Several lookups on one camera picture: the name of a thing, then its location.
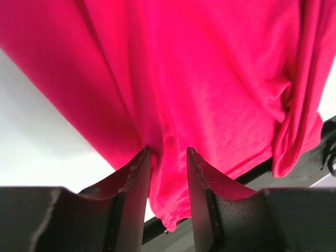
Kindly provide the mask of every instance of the pink fabric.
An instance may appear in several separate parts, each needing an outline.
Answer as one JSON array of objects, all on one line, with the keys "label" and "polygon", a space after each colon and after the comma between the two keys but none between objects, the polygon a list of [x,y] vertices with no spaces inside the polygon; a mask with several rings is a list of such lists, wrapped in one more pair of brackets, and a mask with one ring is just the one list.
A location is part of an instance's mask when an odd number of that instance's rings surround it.
[{"label": "pink fabric", "polygon": [[169,230],[190,217],[187,146],[234,179],[319,143],[335,38],[332,0],[0,2],[2,49],[114,168],[152,148]]}]

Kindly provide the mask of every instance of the t-shirt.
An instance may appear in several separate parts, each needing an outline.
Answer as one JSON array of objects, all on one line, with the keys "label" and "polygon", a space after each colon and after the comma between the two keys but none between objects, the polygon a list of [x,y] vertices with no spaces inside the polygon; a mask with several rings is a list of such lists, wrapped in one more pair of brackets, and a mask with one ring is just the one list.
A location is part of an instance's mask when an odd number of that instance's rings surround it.
[{"label": "t-shirt", "polygon": [[187,146],[234,179],[270,157],[286,176],[319,143],[336,1],[0,1],[0,46],[115,169],[151,148],[175,230]]}]

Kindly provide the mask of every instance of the pink shirt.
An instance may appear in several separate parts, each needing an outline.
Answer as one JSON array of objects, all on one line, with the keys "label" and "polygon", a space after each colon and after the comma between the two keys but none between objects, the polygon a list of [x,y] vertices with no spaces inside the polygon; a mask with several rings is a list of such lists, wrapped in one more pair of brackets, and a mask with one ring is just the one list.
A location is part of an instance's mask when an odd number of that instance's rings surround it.
[{"label": "pink shirt", "polygon": [[286,176],[319,143],[336,1],[0,1],[0,46],[114,168],[152,148],[174,230],[187,146],[234,179],[271,156]]}]

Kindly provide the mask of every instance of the black plastic part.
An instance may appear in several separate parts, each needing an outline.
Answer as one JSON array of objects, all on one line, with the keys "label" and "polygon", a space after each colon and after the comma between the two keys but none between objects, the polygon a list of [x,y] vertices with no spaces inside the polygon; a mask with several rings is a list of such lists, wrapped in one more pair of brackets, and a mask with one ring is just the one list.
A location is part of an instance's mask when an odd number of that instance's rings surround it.
[{"label": "black plastic part", "polygon": [[253,191],[187,151],[196,252],[336,251],[335,189]]},{"label": "black plastic part", "polygon": [[62,187],[0,187],[0,251],[140,251],[149,177],[145,148],[80,194]]}]

